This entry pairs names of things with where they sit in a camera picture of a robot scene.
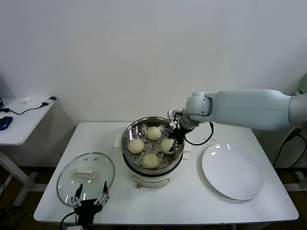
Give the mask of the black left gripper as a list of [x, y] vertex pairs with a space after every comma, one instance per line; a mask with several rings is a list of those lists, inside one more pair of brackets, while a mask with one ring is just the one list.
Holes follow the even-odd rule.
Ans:
[[105, 181], [103, 192], [98, 199], [80, 200], [81, 192], [83, 190], [83, 183], [80, 184], [71, 198], [74, 207], [74, 212], [77, 214], [77, 225], [93, 225], [94, 216], [102, 210], [102, 205], [108, 202], [110, 196], [108, 193], [108, 186]]

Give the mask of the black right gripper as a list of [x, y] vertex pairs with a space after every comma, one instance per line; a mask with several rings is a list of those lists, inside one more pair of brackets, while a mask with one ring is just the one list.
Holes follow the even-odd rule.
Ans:
[[178, 120], [174, 120], [173, 122], [175, 123], [175, 128], [173, 129], [171, 138], [174, 140], [174, 142], [169, 149], [170, 154], [174, 153], [177, 150], [177, 143], [183, 144], [185, 140], [185, 135], [194, 130], [194, 128], [184, 128], [183, 126], [181, 126]]

